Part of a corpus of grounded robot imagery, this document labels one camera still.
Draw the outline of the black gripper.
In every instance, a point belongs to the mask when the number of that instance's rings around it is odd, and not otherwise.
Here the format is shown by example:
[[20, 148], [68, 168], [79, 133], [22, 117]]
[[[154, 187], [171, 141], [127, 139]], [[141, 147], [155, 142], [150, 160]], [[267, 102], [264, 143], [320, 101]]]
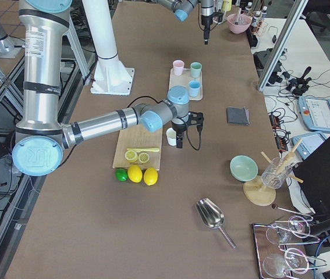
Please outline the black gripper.
[[176, 147], [183, 148], [183, 132], [190, 126], [196, 126], [198, 132], [203, 130], [204, 115], [202, 112], [190, 111], [183, 117], [177, 117], [171, 121], [172, 128], [176, 131]]
[[201, 8], [201, 25], [203, 30], [204, 44], [208, 45], [211, 25], [213, 24], [214, 8]]

